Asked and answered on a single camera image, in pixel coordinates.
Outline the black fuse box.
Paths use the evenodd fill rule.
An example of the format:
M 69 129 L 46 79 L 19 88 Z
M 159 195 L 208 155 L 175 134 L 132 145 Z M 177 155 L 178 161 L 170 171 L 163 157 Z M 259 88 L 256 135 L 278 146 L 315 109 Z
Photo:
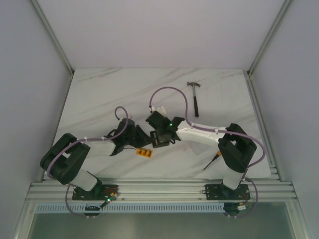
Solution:
M 169 146 L 169 144 L 170 144 L 169 140 L 161 141 L 156 131 L 151 131 L 150 137 L 152 139 L 153 148 L 166 147 L 166 146 Z

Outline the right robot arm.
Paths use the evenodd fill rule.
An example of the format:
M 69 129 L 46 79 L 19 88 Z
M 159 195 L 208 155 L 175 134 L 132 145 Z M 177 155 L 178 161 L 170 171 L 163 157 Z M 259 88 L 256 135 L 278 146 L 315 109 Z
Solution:
M 254 141 L 239 125 L 232 123 L 228 127 L 208 127 L 181 117 L 170 120 L 158 111 L 153 111 L 146 122 L 154 129 L 151 132 L 153 147 L 163 147 L 165 143 L 175 141 L 217 146 L 227 166 L 221 194 L 227 199 L 237 195 L 238 186 L 257 149 Z

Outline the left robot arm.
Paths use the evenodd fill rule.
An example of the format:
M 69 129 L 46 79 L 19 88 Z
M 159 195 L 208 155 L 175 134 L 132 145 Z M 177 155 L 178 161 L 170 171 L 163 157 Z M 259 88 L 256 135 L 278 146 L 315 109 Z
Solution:
M 40 167 L 60 184 L 77 186 L 90 200 L 97 200 L 102 194 L 100 181 L 82 169 L 85 159 L 115 156 L 126 146 L 142 148 L 151 142 L 151 137 L 133 120 L 122 119 L 116 129 L 101 138 L 79 140 L 70 133 L 64 134 L 43 156 Z

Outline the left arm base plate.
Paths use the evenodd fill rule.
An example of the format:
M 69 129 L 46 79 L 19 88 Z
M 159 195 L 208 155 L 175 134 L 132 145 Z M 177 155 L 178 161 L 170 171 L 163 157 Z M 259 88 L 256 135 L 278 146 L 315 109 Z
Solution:
M 74 201 L 102 201 L 111 197 L 111 194 L 117 194 L 118 185 L 101 184 L 95 186 L 91 191 L 85 191 L 80 187 L 75 187 L 72 195 Z

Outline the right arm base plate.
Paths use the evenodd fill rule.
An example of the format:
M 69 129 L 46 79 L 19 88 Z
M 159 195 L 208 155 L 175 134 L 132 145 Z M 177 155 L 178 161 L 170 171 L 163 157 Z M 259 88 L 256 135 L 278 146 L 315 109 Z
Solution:
M 223 184 L 206 184 L 203 193 L 207 200 L 250 200 L 250 190 L 247 184 L 240 184 L 235 190 Z

